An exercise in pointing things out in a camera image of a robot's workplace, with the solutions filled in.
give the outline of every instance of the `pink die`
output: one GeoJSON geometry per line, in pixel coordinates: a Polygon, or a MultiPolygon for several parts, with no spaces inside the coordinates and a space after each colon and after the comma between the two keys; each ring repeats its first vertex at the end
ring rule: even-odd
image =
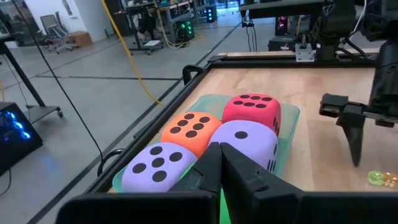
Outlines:
{"type": "Polygon", "coordinates": [[[245,94],[232,98],[225,106],[223,123],[235,120],[254,121],[271,128],[276,135],[280,129],[280,104],[263,94],[245,94]]]}

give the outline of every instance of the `black bracket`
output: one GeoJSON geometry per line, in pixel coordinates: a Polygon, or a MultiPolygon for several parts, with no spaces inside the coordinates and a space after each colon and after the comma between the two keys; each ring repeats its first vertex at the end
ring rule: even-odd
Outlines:
{"type": "Polygon", "coordinates": [[[191,81],[192,76],[191,73],[192,72],[196,72],[197,74],[203,73],[204,71],[206,71],[205,68],[203,67],[199,67],[196,65],[187,65],[182,69],[182,78],[184,80],[184,85],[188,84],[189,81],[191,81]]]}
{"type": "Polygon", "coordinates": [[[338,118],[336,124],[343,128],[347,137],[354,166],[361,160],[363,126],[366,116],[363,108],[366,105],[348,101],[348,96],[325,94],[322,97],[319,114],[338,118]]]}

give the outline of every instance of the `wooden tabletop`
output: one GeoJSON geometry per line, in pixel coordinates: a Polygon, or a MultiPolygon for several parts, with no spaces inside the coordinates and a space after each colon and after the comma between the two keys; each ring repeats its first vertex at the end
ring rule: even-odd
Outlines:
{"type": "MultiPolygon", "coordinates": [[[[275,52],[228,53],[272,54],[275,52]]],[[[206,94],[272,95],[301,110],[283,175],[285,181],[311,191],[388,191],[392,189],[369,185],[367,175],[370,170],[398,174],[398,130],[375,126],[373,120],[367,119],[361,164],[354,167],[346,137],[342,128],[336,126],[336,119],[318,114],[325,93],[348,95],[350,101],[367,103],[373,75],[373,68],[212,69],[173,117],[184,113],[206,94]]]]}

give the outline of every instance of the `concrete floor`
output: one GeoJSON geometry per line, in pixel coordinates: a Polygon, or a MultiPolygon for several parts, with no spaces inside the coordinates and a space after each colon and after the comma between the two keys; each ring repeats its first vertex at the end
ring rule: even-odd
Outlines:
{"type": "MultiPolygon", "coordinates": [[[[203,38],[194,40],[186,49],[165,48],[151,56],[135,52],[134,61],[141,75],[150,79],[145,81],[149,91],[166,104],[183,87],[178,79],[185,65],[204,66],[209,57],[221,52],[247,52],[247,35],[238,26],[240,20],[238,14],[228,14],[215,23],[200,24],[195,32],[203,38]]],[[[274,20],[254,22],[258,49],[265,51],[274,36],[274,20]]],[[[358,34],[353,40],[360,47],[380,45],[368,43],[358,34]]],[[[0,198],[1,223],[53,223],[60,206],[96,179],[98,151],[37,49],[13,53],[45,103],[60,106],[65,118],[54,113],[34,125],[44,146],[12,168],[11,188],[0,198]]],[[[47,52],[46,56],[102,151],[126,147],[132,135],[161,110],[135,79],[115,37],[60,55],[47,52]]],[[[0,81],[6,87],[6,101],[15,101],[24,108],[17,81],[2,61],[0,81]]],[[[34,104],[26,87],[21,87],[28,103],[34,104]]],[[[7,173],[0,177],[0,192],[6,188],[8,178],[7,173]]]]}

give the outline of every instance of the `plastic tray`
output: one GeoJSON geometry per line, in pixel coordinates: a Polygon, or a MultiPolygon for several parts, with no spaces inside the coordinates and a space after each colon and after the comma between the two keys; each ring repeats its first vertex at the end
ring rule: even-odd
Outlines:
{"type": "MultiPolygon", "coordinates": [[[[232,96],[226,95],[203,95],[191,108],[187,111],[200,111],[210,113],[221,120],[223,116],[223,110],[228,101],[232,99],[232,96]]],[[[278,146],[278,157],[277,166],[275,168],[275,175],[282,177],[287,156],[290,152],[290,146],[292,145],[292,140],[294,132],[296,130],[297,121],[299,120],[300,109],[296,106],[281,103],[282,108],[282,126],[279,132],[279,146],[278,146]]],[[[154,140],[153,143],[159,142],[160,137],[154,140]]],[[[116,192],[122,193],[121,179],[123,176],[125,168],[121,169],[113,178],[112,185],[116,192]]],[[[220,223],[229,224],[228,209],[225,202],[224,192],[221,191],[221,210],[220,210],[220,223]]]]}

